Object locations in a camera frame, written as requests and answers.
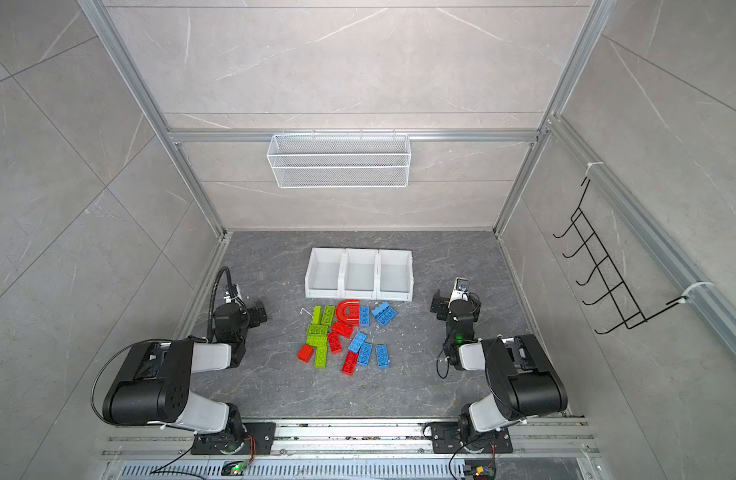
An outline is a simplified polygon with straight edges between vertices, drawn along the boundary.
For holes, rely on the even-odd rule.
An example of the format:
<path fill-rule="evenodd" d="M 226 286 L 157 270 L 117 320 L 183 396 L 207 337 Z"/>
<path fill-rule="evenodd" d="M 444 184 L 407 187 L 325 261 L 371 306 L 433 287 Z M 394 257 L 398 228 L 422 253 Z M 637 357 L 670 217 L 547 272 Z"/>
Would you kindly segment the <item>blue brick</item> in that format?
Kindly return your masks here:
<path fill-rule="evenodd" d="M 376 346 L 377 365 L 379 369 L 388 369 L 390 367 L 390 356 L 388 346 L 379 344 Z"/>
<path fill-rule="evenodd" d="M 368 306 L 359 308 L 359 325 L 361 328 L 367 328 L 371 324 L 371 310 Z"/>
<path fill-rule="evenodd" d="M 353 353 L 358 353 L 362 348 L 363 344 L 367 339 L 367 335 L 363 332 L 357 332 L 355 337 L 352 339 L 348 350 Z"/>
<path fill-rule="evenodd" d="M 381 327 L 386 327 L 396 316 L 396 310 L 391 306 L 387 306 L 379 312 L 376 320 Z"/>
<path fill-rule="evenodd" d="M 369 342 L 363 343 L 358 353 L 357 364 L 359 366 L 368 366 L 370 364 L 372 352 L 373 345 Z"/>
<path fill-rule="evenodd" d="M 387 301 L 384 301 L 380 305 L 378 305 L 376 308 L 372 310 L 372 314 L 375 318 L 379 318 L 383 315 L 384 311 L 387 310 L 390 307 L 390 304 Z"/>

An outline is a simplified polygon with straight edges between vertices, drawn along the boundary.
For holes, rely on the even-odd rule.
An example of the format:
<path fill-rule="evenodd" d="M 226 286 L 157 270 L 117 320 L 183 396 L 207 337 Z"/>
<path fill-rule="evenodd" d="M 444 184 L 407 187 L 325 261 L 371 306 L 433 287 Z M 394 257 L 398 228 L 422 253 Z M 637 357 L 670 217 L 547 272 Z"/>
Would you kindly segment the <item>red brick bottom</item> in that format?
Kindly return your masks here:
<path fill-rule="evenodd" d="M 358 353 L 348 351 L 341 372 L 345 375 L 352 376 L 356 370 L 358 358 Z"/>

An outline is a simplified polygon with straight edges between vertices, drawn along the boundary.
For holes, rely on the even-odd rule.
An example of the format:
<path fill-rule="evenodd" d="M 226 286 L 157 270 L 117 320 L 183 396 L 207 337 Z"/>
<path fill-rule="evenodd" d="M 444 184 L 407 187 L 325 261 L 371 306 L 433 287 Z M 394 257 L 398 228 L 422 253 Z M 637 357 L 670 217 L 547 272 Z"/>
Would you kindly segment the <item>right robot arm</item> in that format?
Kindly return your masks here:
<path fill-rule="evenodd" d="M 465 290 L 449 297 L 435 293 L 430 305 L 446 324 L 439 360 L 448 370 L 484 373 L 489 388 L 485 397 L 462 409 L 458 423 L 464 441 L 568 407 L 565 385 L 535 335 L 475 335 L 481 307 L 479 297 Z"/>

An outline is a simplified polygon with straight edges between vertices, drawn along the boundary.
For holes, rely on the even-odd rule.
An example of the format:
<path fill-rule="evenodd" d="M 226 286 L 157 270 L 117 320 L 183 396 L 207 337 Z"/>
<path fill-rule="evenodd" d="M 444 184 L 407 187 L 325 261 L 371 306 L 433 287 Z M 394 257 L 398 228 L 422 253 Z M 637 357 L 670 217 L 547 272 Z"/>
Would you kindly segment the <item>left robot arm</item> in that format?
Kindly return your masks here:
<path fill-rule="evenodd" d="M 223 266 L 217 272 L 209 295 L 206 334 L 179 340 L 146 339 L 115 353 L 125 359 L 100 406 L 95 403 L 98 383 L 91 387 L 90 405 L 101 421 L 113 426 L 160 425 L 188 430 L 197 436 L 247 435 L 239 408 L 231 403 L 205 398 L 191 389 L 198 373 L 240 366 L 249 330 L 268 320 L 261 301 L 249 306 Z"/>

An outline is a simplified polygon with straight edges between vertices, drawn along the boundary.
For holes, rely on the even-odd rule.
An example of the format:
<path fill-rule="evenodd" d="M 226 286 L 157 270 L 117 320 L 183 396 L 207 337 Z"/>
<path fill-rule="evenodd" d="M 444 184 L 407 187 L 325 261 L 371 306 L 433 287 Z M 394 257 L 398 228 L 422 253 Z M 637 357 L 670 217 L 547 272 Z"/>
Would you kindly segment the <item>white bin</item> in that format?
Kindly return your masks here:
<path fill-rule="evenodd" d="M 343 289 L 340 284 L 343 248 L 313 247 L 305 274 L 307 298 L 340 299 Z"/>
<path fill-rule="evenodd" d="M 410 250 L 380 250 L 378 299 L 410 302 L 414 293 L 413 256 Z"/>
<path fill-rule="evenodd" d="M 340 285 L 346 299 L 376 300 L 378 298 L 379 251 L 377 249 L 346 249 L 342 256 Z"/>

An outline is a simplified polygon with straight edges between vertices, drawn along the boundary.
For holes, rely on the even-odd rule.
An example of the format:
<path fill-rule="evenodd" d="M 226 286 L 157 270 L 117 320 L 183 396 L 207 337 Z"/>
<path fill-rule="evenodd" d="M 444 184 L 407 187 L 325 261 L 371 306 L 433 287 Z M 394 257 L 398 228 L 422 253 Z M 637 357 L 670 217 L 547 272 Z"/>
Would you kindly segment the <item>green brick middle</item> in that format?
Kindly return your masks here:
<path fill-rule="evenodd" d="M 309 325 L 307 335 L 326 336 L 329 333 L 329 327 L 325 325 Z"/>

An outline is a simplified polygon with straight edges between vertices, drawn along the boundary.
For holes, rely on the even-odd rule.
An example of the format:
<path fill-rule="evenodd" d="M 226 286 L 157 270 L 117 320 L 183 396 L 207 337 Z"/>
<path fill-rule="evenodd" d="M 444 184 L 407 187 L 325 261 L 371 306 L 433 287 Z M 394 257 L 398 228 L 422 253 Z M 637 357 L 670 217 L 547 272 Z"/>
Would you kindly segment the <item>green brick top left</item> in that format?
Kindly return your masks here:
<path fill-rule="evenodd" d="M 311 323 L 313 325 L 319 325 L 320 322 L 321 322 L 321 318 L 322 318 L 322 307 L 321 306 L 315 306 L 313 308 Z"/>

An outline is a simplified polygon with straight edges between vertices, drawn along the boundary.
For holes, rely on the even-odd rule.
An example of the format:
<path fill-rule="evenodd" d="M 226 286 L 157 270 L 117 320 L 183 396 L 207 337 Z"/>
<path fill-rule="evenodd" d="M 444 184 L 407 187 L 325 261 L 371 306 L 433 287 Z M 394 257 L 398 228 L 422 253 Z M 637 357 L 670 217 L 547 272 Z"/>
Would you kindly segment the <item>small red square brick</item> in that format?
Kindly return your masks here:
<path fill-rule="evenodd" d="M 304 344 L 298 351 L 297 358 L 304 363 L 309 363 L 310 360 L 315 355 L 315 352 L 316 352 L 315 347 L 309 344 Z"/>

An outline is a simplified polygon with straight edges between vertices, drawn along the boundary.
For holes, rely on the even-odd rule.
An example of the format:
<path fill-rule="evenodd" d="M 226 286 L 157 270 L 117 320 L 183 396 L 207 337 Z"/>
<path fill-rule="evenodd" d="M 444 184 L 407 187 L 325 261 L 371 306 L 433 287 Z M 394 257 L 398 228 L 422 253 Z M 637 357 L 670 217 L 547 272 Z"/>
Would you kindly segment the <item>green studded brick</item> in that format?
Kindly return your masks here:
<path fill-rule="evenodd" d="M 328 337 L 326 334 L 308 334 L 307 344 L 315 348 L 321 348 L 321 347 L 327 348 L 328 347 Z"/>

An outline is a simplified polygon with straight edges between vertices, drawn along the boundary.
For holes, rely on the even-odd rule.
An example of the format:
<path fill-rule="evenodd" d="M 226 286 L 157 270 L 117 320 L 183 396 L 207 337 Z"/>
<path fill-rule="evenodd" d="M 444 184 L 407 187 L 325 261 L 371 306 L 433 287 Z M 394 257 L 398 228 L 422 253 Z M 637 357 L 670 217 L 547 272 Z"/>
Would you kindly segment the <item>green brick top right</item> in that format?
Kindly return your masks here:
<path fill-rule="evenodd" d="M 324 306 L 320 324 L 331 327 L 334 323 L 335 310 L 336 310 L 336 307 L 333 305 Z"/>

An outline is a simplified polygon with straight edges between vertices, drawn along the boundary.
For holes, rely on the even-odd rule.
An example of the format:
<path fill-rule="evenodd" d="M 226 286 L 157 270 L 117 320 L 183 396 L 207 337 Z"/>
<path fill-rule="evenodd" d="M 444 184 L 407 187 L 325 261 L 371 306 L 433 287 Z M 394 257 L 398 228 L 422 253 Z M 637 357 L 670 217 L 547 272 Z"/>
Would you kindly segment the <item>green brick bottom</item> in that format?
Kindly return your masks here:
<path fill-rule="evenodd" d="M 314 363 L 315 368 L 325 369 L 327 367 L 327 359 L 328 359 L 328 347 L 318 346 L 315 352 L 315 363 Z"/>

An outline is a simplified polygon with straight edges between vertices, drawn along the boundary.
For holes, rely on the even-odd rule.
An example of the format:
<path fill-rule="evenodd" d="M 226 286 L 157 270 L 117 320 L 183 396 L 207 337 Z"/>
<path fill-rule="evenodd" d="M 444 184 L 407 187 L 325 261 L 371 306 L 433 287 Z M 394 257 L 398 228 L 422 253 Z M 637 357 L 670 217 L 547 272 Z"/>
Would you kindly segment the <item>middle white bin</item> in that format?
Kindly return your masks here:
<path fill-rule="evenodd" d="M 346 299 L 376 300 L 378 298 L 379 251 L 377 249 L 346 249 L 342 256 L 340 285 Z"/>

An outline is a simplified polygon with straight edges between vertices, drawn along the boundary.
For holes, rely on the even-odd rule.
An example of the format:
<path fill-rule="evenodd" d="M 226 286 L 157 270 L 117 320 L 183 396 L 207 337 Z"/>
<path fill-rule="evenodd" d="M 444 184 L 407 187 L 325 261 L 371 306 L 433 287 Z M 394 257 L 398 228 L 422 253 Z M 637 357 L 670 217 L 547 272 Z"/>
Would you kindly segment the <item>red brick under arch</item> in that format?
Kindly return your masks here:
<path fill-rule="evenodd" d="M 353 335 L 354 327 L 342 321 L 336 321 L 332 325 L 332 331 L 339 336 L 350 339 Z"/>

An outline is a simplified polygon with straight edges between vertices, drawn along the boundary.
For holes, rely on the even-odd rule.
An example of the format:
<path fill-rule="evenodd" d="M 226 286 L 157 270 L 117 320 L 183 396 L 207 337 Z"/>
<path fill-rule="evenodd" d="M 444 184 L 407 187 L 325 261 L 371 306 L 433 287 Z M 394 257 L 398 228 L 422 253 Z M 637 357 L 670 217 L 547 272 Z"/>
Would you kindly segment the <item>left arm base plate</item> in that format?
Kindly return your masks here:
<path fill-rule="evenodd" d="M 237 430 L 228 426 L 213 434 L 198 434 L 191 448 L 192 455 L 269 455 L 275 439 L 274 422 L 246 422 Z"/>

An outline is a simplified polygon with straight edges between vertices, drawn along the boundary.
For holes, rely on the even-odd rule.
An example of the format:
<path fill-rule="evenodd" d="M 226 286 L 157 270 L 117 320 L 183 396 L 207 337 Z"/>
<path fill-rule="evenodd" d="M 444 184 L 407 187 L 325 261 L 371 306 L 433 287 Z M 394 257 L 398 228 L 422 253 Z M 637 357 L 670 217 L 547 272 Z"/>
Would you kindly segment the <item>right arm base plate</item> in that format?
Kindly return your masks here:
<path fill-rule="evenodd" d="M 429 422 L 422 426 L 422 436 L 432 442 L 436 454 L 496 453 L 514 451 L 507 429 L 478 433 L 457 422 Z"/>

